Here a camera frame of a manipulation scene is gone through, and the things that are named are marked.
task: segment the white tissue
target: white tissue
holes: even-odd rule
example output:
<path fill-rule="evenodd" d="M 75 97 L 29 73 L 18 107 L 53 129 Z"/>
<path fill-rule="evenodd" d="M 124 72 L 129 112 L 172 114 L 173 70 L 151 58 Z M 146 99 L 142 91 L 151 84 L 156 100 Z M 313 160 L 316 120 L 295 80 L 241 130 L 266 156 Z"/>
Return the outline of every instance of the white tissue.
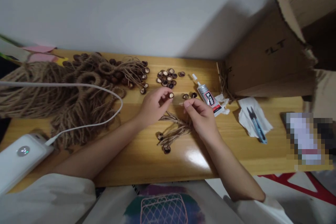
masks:
<path fill-rule="evenodd" d="M 248 131 L 250 137 L 258 137 L 258 135 L 250 118 L 249 112 L 247 111 L 247 107 L 249 108 L 250 111 L 251 107 L 253 108 L 254 113 L 256 114 L 259 120 L 260 127 L 265 135 L 267 132 L 273 129 L 273 126 L 267 121 L 264 112 L 259 106 L 259 103 L 257 102 L 256 99 L 254 99 L 253 97 L 248 97 L 239 100 L 238 103 L 241 106 L 241 111 L 238 117 L 239 123 Z"/>
<path fill-rule="evenodd" d="M 219 103 L 221 103 L 220 105 L 222 106 L 222 108 L 224 108 L 224 107 L 228 104 L 228 102 L 229 102 L 229 100 L 230 100 L 230 99 L 225 99 L 223 94 L 217 95 L 217 96 L 215 97 L 215 99 L 216 99 Z M 229 110 L 228 108 L 225 108 L 225 109 L 222 111 L 222 114 L 229 114 L 229 113 L 230 113 L 230 110 Z"/>

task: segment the white shirt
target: white shirt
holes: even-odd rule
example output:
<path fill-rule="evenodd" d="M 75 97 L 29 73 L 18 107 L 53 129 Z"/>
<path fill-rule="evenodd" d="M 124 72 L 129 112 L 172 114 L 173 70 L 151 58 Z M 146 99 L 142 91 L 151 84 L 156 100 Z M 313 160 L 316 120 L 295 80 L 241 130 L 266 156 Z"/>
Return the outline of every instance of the white shirt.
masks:
<path fill-rule="evenodd" d="M 205 181 L 109 187 L 48 174 L 0 198 L 0 223 L 292 223 L 281 205 L 223 200 Z"/>

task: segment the charging cable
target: charging cable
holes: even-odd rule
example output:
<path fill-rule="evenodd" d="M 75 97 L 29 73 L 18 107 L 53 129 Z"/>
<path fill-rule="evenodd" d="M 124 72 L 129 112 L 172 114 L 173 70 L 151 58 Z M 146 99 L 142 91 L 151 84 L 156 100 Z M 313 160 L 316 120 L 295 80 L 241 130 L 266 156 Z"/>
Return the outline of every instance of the charging cable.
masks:
<path fill-rule="evenodd" d="M 110 91 L 108 89 L 105 89 L 103 87 L 99 87 L 99 86 L 91 85 L 91 84 L 84 84 L 84 83 L 33 83 L 33 82 L 4 82 L 4 81 L 0 81 L 0 86 L 18 86 L 18 87 L 71 87 L 71 86 L 86 86 L 86 87 L 90 87 L 90 88 L 94 87 L 94 88 L 103 90 L 105 92 L 108 92 L 108 93 L 114 95 L 115 97 L 117 97 L 120 100 L 120 102 L 121 102 L 120 108 L 117 110 L 117 112 L 110 119 L 106 120 L 105 122 L 98 123 L 98 124 L 84 125 L 84 126 L 79 126 L 79 127 L 75 127 L 75 128 L 66 129 L 64 131 L 61 131 L 60 133 L 58 133 L 56 136 L 50 138 L 45 143 L 45 145 L 47 145 L 47 146 L 52 145 L 53 142 L 55 142 L 55 140 L 62 133 L 65 133 L 65 132 L 68 132 L 68 131 L 71 131 L 71 130 L 77 130 L 77 129 L 84 128 L 84 127 L 99 126 L 99 125 L 102 125 L 102 124 L 105 124 L 105 123 L 111 121 L 120 112 L 120 110 L 123 107 L 123 101 L 122 101 L 122 99 L 121 99 L 121 97 L 119 95 L 117 95 L 116 93 L 114 93 L 114 92 L 112 92 L 112 91 Z"/>

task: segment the glossy table surface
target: glossy table surface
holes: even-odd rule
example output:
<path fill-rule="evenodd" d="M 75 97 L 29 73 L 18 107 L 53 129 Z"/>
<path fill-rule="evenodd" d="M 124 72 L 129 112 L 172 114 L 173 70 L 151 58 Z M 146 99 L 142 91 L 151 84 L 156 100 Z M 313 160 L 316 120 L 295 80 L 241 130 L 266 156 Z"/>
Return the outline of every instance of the glossy table surface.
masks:
<path fill-rule="evenodd" d="M 82 51 L 54 50 L 55 54 L 72 58 L 73 54 Z M 125 55 L 102 53 L 106 59 L 122 60 Z M 202 84 L 206 84 L 214 95 L 220 91 L 217 66 L 215 61 L 178 59 L 163 57 L 138 56 L 148 61 L 150 73 L 147 82 L 149 90 L 160 87 L 155 82 L 156 74 L 161 69 L 173 68 L 176 72 L 184 71 L 186 76 L 177 78 L 174 88 L 175 98 L 169 111 L 184 118 L 182 94 L 195 92 L 196 87 L 189 75 L 195 74 Z M 127 89 L 123 99 L 124 107 L 121 110 L 120 120 L 126 122 L 139 110 L 144 96 L 137 88 Z M 247 135 L 245 129 L 238 122 L 239 106 L 236 102 L 228 105 L 231 110 L 228 115 L 219 115 L 216 118 L 217 126 L 223 140 L 232 149 L 242 165 L 252 175 L 294 172 L 295 166 L 291 160 L 291 148 L 286 137 L 286 130 L 282 124 L 280 112 L 301 112 L 301 97 L 291 98 L 258 98 L 266 118 L 274 127 L 267 134 L 268 144 L 259 143 L 256 138 Z M 171 153 L 165 155 L 157 146 L 156 132 L 163 132 L 171 123 L 157 122 L 139 133 L 139 135 L 108 164 L 108 166 L 95 178 L 96 186 L 119 186 L 141 183 L 159 183 L 168 181 L 184 181 L 209 179 L 218 176 L 205 146 L 196 135 L 184 135 L 171 146 Z M 114 123 L 110 130 L 117 126 Z M 43 131 L 49 135 L 49 119 L 13 119 L 8 127 L 0 151 L 9 146 L 20 136 Z M 35 180 L 46 174 L 58 163 L 69 156 L 67 151 L 53 152 L 30 174 L 19 182 L 11 192 L 20 191 Z M 304 170 L 331 169 L 330 165 L 307 166 Z"/>

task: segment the pink paper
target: pink paper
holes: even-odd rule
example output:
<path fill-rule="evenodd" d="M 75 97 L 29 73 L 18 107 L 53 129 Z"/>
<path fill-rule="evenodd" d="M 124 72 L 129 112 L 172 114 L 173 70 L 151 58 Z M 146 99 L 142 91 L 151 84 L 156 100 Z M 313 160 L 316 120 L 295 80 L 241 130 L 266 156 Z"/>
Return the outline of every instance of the pink paper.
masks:
<path fill-rule="evenodd" d="M 35 45 L 35 46 L 30 46 L 30 47 L 22 47 L 22 49 L 28 50 L 28 51 L 35 51 L 38 53 L 47 53 L 55 49 L 55 47 L 47 47 L 43 45 Z"/>
<path fill-rule="evenodd" d="M 50 62 L 55 62 L 57 60 L 57 57 L 54 55 L 48 55 L 48 54 L 41 54 L 41 53 L 36 53 L 30 56 L 28 62 L 35 62 L 35 61 L 50 61 Z"/>

